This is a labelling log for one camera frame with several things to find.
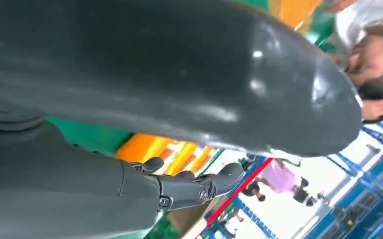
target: white shirt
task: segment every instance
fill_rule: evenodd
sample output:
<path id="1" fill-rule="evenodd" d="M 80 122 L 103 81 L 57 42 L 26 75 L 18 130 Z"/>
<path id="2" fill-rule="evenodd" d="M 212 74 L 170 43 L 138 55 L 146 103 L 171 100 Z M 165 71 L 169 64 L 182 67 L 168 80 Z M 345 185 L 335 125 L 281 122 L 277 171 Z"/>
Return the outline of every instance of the white shirt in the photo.
<path id="1" fill-rule="evenodd" d="M 341 67 L 346 68 L 354 46 L 366 36 L 364 29 L 375 24 L 383 24 L 383 0 L 359 0 L 336 15 L 332 41 L 343 63 Z"/>

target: red stripe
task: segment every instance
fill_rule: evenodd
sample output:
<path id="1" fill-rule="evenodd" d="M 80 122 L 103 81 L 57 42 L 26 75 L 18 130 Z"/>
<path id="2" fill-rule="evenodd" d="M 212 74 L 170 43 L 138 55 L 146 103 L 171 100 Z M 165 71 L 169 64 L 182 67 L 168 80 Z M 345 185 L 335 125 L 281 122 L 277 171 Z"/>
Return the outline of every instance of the red stripe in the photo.
<path id="1" fill-rule="evenodd" d="M 234 198 L 236 198 L 238 196 L 238 194 L 240 194 L 240 192 L 242 190 L 244 190 L 252 181 L 254 178 L 257 177 L 257 175 L 262 171 L 264 170 L 264 168 L 266 168 L 266 166 L 272 162 L 273 158 L 268 158 L 266 159 L 265 162 L 263 162 L 262 165 L 260 165 L 260 167 L 258 169 L 256 169 L 245 181 L 244 183 L 237 188 L 236 191 L 234 191 L 232 193 L 232 195 L 230 197 L 227 198 L 227 200 L 220 206 L 220 208 L 218 210 L 216 210 L 208 219 L 207 219 L 207 225 L 209 226 L 210 224 L 213 223 L 214 220 L 216 220 L 219 215 L 227 208 L 227 206 L 232 202 L 232 200 Z"/>

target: pink shirt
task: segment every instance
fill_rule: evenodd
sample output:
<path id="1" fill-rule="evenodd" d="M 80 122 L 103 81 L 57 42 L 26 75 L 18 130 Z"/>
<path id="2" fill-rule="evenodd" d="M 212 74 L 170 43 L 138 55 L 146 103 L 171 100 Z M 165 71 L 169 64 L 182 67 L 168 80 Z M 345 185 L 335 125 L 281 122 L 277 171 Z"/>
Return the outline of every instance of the pink shirt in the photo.
<path id="1" fill-rule="evenodd" d="M 282 168 L 276 160 L 273 160 L 257 177 L 268 181 L 269 187 L 275 193 L 294 192 L 295 174 L 286 167 Z"/>

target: screw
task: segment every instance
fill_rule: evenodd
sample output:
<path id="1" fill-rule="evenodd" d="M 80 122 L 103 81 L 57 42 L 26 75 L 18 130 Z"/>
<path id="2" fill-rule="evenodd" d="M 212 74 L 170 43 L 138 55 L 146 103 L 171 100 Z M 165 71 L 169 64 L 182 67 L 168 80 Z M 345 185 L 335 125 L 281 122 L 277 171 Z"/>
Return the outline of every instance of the screw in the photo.
<path id="1" fill-rule="evenodd" d="M 206 201 L 207 200 L 207 191 L 206 191 L 205 188 L 200 189 L 200 191 L 199 191 L 199 199 L 202 200 L 202 201 Z"/>
<path id="2" fill-rule="evenodd" d="M 160 200 L 159 200 L 159 206 L 161 206 L 161 207 L 167 207 L 168 205 L 169 205 L 169 202 L 170 202 L 170 200 L 169 199 L 167 199 L 167 198 L 161 198 Z"/>

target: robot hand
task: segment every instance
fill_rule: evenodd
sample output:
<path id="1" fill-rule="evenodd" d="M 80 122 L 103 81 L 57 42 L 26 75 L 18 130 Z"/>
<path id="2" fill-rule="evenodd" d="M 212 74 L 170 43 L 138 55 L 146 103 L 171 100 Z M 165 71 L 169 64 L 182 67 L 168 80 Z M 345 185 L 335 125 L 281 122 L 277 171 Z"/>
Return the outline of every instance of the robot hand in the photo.
<path id="1" fill-rule="evenodd" d="M 176 176 L 151 175 L 163 166 L 163 160 L 154 157 L 146 163 L 132 163 L 136 170 L 149 174 L 160 184 L 159 207 L 162 211 L 194 207 L 231 191 L 244 175 L 237 164 L 228 164 L 218 174 L 207 174 L 194 178 L 190 171 Z"/>

